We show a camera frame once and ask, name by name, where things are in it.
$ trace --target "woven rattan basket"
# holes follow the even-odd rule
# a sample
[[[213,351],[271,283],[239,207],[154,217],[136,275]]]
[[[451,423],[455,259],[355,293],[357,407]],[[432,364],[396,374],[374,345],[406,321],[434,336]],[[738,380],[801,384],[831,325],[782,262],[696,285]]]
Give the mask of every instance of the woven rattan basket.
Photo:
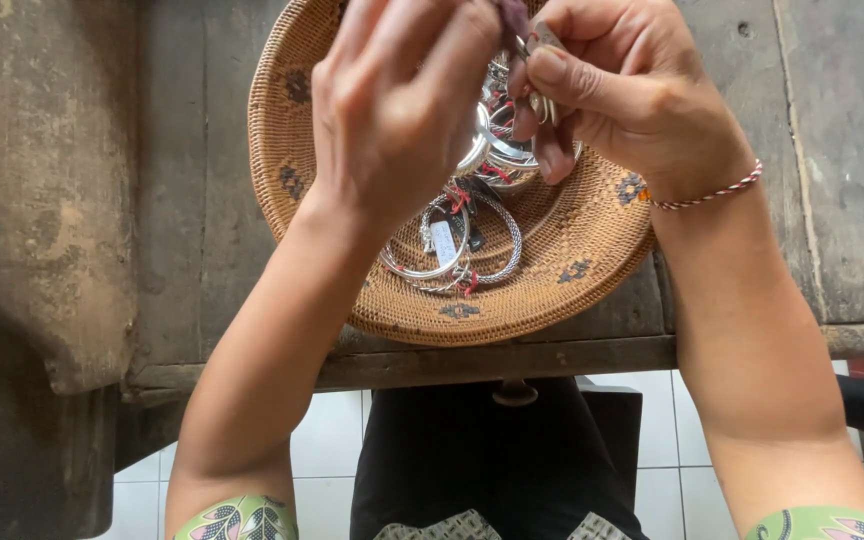
[[[534,15],[543,2],[527,2]],[[310,73],[328,53],[346,2],[293,0],[275,22],[248,98],[252,182],[271,231],[281,240],[316,176]],[[364,332],[425,345],[475,345],[534,332],[582,312],[609,294],[646,256],[653,236],[638,175],[586,150],[575,172],[550,187],[535,181],[509,211],[524,240],[514,275],[469,297],[429,294],[376,263],[349,323]],[[480,273],[501,268],[509,232],[483,208],[475,226]],[[391,240],[406,266],[429,269],[418,218]]]

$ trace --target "fingernail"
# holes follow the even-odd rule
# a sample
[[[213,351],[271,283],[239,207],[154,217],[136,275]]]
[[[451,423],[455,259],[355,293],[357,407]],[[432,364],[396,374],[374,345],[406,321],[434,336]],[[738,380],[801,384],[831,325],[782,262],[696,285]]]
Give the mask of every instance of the fingernail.
[[[566,75],[563,51],[551,45],[542,45],[529,56],[529,74],[545,83],[558,83]]]

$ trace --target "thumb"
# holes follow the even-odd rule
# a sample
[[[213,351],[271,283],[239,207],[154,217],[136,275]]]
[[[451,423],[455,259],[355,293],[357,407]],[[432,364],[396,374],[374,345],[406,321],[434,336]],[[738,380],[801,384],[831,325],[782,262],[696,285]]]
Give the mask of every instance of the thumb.
[[[550,45],[529,55],[528,72],[535,88],[558,104],[619,120],[642,116],[648,88],[639,78],[599,69]]]

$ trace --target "red and white string bracelet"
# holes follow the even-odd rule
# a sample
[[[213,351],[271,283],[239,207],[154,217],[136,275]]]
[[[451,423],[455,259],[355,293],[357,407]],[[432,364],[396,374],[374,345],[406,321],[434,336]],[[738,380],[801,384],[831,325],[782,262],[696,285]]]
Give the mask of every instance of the red and white string bracelet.
[[[655,199],[652,199],[652,205],[657,209],[664,211],[677,211],[679,209],[684,209],[685,207],[691,207],[694,205],[698,205],[699,203],[709,201],[718,197],[719,195],[726,195],[728,193],[733,193],[738,190],[742,190],[744,188],[750,187],[752,184],[762,176],[762,161],[759,159],[755,160],[755,169],[751,171],[751,174],[745,178],[738,180],[737,183],[730,185],[729,187],[719,189],[718,191],[705,195],[704,197],[700,197],[698,199],[692,199],[691,201],[681,201],[681,202],[659,202]]]

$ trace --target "white tile floor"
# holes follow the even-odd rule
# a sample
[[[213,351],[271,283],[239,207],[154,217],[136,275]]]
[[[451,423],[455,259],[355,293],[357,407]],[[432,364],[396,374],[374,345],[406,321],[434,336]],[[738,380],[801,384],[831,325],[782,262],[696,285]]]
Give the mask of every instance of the white tile floor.
[[[836,364],[837,372],[845,369],[844,362]],[[643,393],[635,514],[645,534],[652,540],[738,539],[679,373],[590,378],[597,385]],[[369,392],[317,394],[293,434],[295,504],[303,538],[348,540],[355,467],[371,405]],[[175,445],[115,475],[112,528],[99,538],[162,540],[174,457]]]

